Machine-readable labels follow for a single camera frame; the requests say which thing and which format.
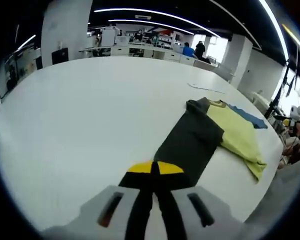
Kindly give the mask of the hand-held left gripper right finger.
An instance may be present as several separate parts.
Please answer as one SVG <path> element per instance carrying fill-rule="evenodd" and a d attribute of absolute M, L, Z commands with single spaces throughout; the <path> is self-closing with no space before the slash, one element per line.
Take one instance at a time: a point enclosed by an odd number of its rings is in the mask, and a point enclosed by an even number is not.
<path fill-rule="evenodd" d="M 193 186 L 176 165 L 154 161 L 153 190 L 169 240 L 237 240 L 243 224 L 229 206 L 201 186 Z"/>

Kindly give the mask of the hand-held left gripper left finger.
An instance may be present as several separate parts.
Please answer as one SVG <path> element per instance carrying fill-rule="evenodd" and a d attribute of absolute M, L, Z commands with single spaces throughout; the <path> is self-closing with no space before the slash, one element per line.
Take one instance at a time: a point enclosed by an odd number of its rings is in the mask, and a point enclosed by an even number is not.
<path fill-rule="evenodd" d="M 131 166 L 119 185 L 109 185 L 80 207 L 65 225 L 42 231 L 45 240 L 143 240 L 153 206 L 153 161 Z"/>

